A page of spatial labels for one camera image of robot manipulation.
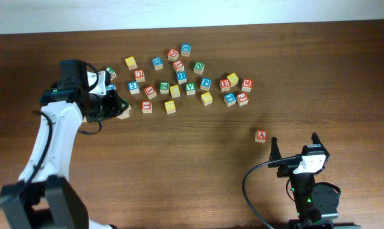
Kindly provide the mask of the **green R block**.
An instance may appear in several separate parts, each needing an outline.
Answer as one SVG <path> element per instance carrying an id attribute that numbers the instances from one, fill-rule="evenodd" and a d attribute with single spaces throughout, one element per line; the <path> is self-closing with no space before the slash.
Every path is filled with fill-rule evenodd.
<path id="1" fill-rule="evenodd" d="M 121 107 L 123 108 L 123 112 L 119 114 L 116 118 L 119 118 L 121 120 L 129 118 L 131 110 L 130 104 L 126 100 L 123 100 L 121 103 Z"/>

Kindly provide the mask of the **yellow S block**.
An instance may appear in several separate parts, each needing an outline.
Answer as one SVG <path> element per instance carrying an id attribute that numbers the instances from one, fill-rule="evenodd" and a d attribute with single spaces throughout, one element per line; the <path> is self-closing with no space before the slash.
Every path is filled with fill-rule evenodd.
<path id="1" fill-rule="evenodd" d="M 201 101 L 202 101 L 204 106 L 212 104 L 213 97 L 212 97 L 211 93 L 210 92 L 205 92 L 205 93 L 201 94 Z"/>
<path id="2" fill-rule="evenodd" d="M 167 114 L 175 113 L 176 112 L 176 106 L 174 101 L 167 101 L 164 102 L 165 110 Z"/>

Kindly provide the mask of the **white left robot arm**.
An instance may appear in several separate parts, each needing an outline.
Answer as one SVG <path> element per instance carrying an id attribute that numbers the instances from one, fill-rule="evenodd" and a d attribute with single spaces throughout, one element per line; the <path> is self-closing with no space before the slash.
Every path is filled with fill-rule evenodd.
<path id="1" fill-rule="evenodd" d="M 44 92 L 29 161 L 17 183 L 0 193 L 0 210 L 11 228 L 113 228 L 89 218 L 69 183 L 69 167 L 83 119 L 101 122 L 127 109 L 128 102 L 105 84 L 64 80 Z"/>

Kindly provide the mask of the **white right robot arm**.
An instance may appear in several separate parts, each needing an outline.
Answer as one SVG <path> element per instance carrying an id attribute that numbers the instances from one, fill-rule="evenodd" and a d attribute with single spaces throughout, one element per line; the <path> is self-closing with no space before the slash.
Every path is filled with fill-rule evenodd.
<path id="1" fill-rule="evenodd" d="M 298 218 L 288 222 L 289 228 L 334 228 L 341 190 L 337 186 L 315 181 L 325 169 L 330 154 L 318 135 L 312 134 L 312 143 L 303 146 L 300 154 L 283 158 L 277 138 L 271 138 L 269 168 L 276 167 L 277 177 L 287 177 L 293 189 Z"/>

